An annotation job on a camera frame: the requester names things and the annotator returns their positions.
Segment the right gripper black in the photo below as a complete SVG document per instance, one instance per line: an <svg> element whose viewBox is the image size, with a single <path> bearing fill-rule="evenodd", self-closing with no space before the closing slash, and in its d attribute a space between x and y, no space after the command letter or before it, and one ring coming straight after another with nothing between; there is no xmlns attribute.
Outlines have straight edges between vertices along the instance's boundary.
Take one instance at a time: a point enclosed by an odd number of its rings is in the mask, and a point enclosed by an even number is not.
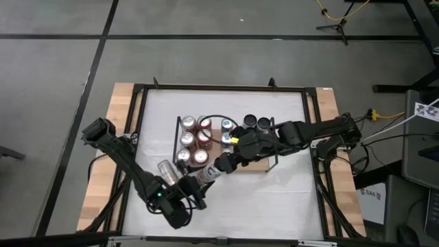
<svg viewBox="0 0 439 247"><path fill-rule="evenodd" d="M254 128L241 126L233 130L233 138L238 139L232 152L223 152L214 162L214 167L221 172L233 172L231 163L253 162L274 156L274 135Z"/></svg>

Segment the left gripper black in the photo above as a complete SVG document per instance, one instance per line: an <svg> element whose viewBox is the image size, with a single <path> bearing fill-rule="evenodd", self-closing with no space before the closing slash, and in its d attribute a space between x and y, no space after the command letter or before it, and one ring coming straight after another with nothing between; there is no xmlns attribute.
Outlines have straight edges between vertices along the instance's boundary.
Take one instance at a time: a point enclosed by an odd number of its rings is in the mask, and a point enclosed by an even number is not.
<svg viewBox="0 0 439 247"><path fill-rule="evenodd" d="M180 190L181 194L187 198L190 202L194 203L195 207L199 210L207 208L204 201L205 193L210 188L211 183L199 186L199 182L195 176L188 174L181 178Z"/></svg>

